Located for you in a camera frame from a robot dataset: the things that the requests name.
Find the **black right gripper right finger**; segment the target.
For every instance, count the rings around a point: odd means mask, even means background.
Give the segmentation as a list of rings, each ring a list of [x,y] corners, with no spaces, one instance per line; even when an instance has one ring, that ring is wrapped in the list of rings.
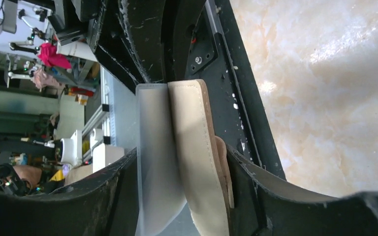
[[[234,236],[378,236],[378,192],[336,198],[289,183],[227,147]]]

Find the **beige leather card holder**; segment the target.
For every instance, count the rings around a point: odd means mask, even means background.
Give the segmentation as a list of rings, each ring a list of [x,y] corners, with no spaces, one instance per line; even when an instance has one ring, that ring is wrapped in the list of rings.
[[[225,142],[215,135],[201,79],[168,84],[177,156],[194,225],[202,236],[229,236],[234,207]]]

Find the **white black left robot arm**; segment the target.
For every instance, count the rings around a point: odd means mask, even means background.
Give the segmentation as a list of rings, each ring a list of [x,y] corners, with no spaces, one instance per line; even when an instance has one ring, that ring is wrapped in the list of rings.
[[[130,91],[184,79],[202,0],[57,0],[49,20],[62,45],[87,40]]]

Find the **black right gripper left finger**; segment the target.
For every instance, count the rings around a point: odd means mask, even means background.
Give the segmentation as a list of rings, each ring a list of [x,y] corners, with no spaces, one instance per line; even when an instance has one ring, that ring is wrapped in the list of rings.
[[[0,192],[0,236],[133,236],[138,215],[136,150],[50,194]]]

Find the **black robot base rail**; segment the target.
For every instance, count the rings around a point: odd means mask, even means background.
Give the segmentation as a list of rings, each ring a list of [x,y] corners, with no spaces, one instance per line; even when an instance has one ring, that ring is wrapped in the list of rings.
[[[229,1],[205,2],[189,50],[187,77],[206,82],[215,133],[254,164],[285,179]]]

